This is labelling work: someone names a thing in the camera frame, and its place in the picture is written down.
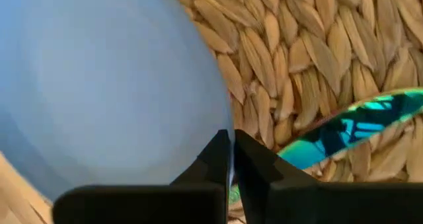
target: woven seagrass mat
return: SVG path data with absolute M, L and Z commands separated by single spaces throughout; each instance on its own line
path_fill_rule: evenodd
M 51 207 L 0 152 L 0 223 L 52 224 Z
M 279 151 L 319 118 L 423 85 L 422 0 L 179 0 L 231 94 L 234 126 Z M 423 181 L 423 119 L 306 170 L 328 181 Z M 245 221 L 241 204 L 230 216 Z

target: iridescent blade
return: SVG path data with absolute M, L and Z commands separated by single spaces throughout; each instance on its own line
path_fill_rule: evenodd
M 405 122 L 423 109 L 423 89 L 403 89 L 357 102 L 318 127 L 299 136 L 278 152 L 291 165 L 305 169 L 345 149 L 350 149 L 395 122 Z M 231 187 L 229 205 L 240 200 Z

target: woven placemat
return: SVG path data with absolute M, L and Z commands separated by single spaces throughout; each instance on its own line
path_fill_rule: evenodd
M 0 223 L 53 224 L 51 208 L 0 152 Z
M 354 101 L 423 84 L 422 0 L 179 0 L 231 94 L 234 126 L 273 151 Z M 306 170 L 324 181 L 423 181 L 423 120 Z M 243 222 L 242 206 L 230 216 Z

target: light blue bowl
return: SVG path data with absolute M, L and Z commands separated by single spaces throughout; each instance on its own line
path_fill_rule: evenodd
M 175 0 L 0 0 L 0 150 L 51 200 L 168 184 L 231 129 L 228 104 Z

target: woven texture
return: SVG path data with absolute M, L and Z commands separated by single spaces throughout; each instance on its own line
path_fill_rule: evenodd
M 217 60 L 234 126 L 279 151 L 354 101 L 423 84 L 422 0 L 179 0 Z M 423 181 L 423 120 L 305 170 L 328 181 Z M 241 204 L 230 215 L 245 221 Z
M 51 203 L 0 152 L 0 223 L 52 224 Z

